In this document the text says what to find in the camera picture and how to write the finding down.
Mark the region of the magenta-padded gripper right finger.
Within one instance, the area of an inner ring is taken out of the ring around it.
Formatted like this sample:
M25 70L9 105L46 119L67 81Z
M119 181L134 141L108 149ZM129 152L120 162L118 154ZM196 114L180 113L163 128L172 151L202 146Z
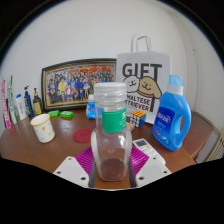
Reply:
M133 147L129 162L129 180L132 187L143 187L171 174L157 158L151 158Z

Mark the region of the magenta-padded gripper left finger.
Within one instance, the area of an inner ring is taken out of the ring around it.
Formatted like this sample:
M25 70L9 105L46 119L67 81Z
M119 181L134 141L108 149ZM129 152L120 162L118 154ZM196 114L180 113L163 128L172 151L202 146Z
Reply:
M88 147L76 157L66 157L53 174L78 186L93 188L96 167L92 149Z

